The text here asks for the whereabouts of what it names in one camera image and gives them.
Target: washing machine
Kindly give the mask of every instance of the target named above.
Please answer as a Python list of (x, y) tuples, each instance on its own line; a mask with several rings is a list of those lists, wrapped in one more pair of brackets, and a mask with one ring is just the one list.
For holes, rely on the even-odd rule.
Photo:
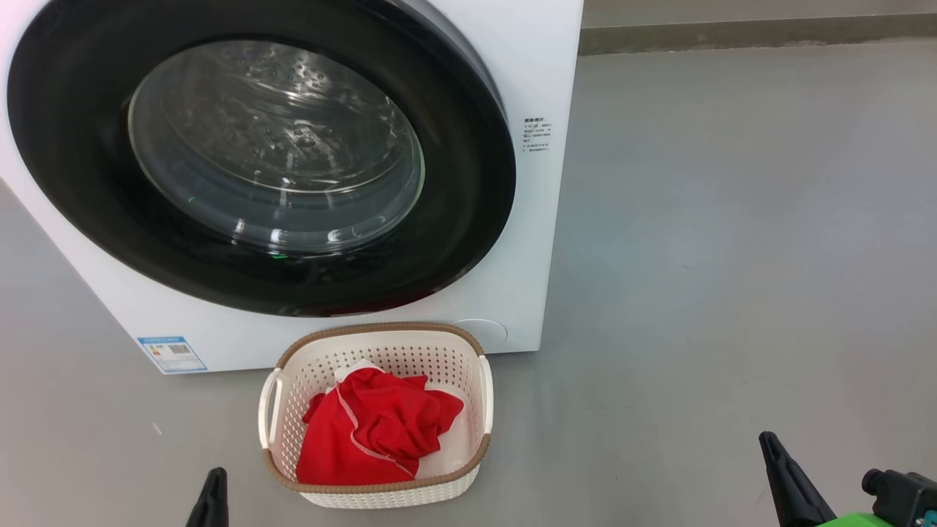
[(398, 321), (534, 351), (581, 11), (9, 0), (0, 174), (164, 373)]

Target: brown basket rim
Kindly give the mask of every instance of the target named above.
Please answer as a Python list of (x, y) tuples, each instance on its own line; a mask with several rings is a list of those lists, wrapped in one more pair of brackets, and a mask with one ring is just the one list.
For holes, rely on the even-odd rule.
[[(287, 348), (287, 351), (283, 353), (283, 356), (280, 357), (280, 360), (276, 363), (276, 367), (283, 369), (290, 361), (290, 359), (296, 354), (296, 352), (300, 350), (300, 348), (315, 340), (385, 331), (442, 331), (445, 333), (452, 333), (453, 335), (456, 335), (457, 337), (460, 337), (468, 342), (468, 344), (472, 347), (473, 350), (475, 350), (475, 353), (478, 356), (484, 355), (482, 345), (479, 344), (476, 338), (474, 338), (468, 331), (462, 329), (461, 327), (456, 327), (450, 324), (430, 322), (358, 324), (345, 327), (335, 327), (332, 329), (323, 329), (322, 331), (317, 331), (313, 334), (296, 340), (289, 348)], [(270, 473), (274, 476), (274, 479), (276, 479), (280, 485), (296, 492), (307, 494), (373, 494), (376, 492), (394, 492), (397, 490), (421, 489), (424, 487), (432, 487), (434, 485), (442, 485), (444, 483), (453, 482), (456, 479), (464, 477), (471, 471), (475, 470), (475, 467), (477, 467), (478, 464), (482, 462), (482, 458), (484, 457), (485, 452), (488, 451), (488, 444), (490, 442), (491, 434), (486, 433), (484, 436), (482, 436), (482, 442), (479, 444), (478, 450), (475, 451), (475, 455), (472, 456), (468, 463), (466, 463), (462, 468), (454, 472), (427, 477), (426, 479), (415, 479), (413, 481), (402, 481), (399, 483), (384, 483), (380, 485), (306, 485), (303, 483), (297, 483), (295, 481), (289, 480), (286, 476), (283, 475), (283, 473), (280, 472), (280, 469), (276, 467), (276, 463), (274, 462), (274, 455), (269, 448), (263, 449), (263, 458), (266, 462), (267, 468), (270, 470)]]

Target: clothing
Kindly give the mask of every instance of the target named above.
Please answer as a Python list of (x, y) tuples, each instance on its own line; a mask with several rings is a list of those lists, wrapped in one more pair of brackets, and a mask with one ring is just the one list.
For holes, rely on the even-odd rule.
[(374, 485), (414, 479), (420, 458), (462, 412), (461, 399), (425, 390), (368, 361), (335, 372), (337, 385), (309, 401), (296, 479), (311, 485)]

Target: woven basket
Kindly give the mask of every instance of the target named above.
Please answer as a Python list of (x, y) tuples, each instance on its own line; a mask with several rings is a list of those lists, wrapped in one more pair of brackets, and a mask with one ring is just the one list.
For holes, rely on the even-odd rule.
[[(361, 359), (400, 377), (428, 376), (465, 403), (441, 450), (420, 461), (417, 479), (359, 486), (304, 485), (296, 481), (303, 447), (303, 415), (309, 400), (335, 384), (335, 369)], [(494, 412), (491, 369), (478, 341), (447, 324), (367, 324), (329, 329), (304, 337), (283, 354), (260, 393), (260, 445), (271, 473), (284, 487), (314, 504), (335, 508), (394, 508), (452, 499), (478, 474)]]

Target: door glass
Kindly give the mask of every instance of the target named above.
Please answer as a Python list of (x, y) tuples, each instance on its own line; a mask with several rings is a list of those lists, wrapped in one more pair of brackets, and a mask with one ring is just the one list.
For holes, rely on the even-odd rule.
[(192, 218), (273, 254), (331, 253), (387, 233), (416, 203), (423, 151), (380, 88), (328, 57), (253, 40), (154, 69), (130, 103), (150, 181)]

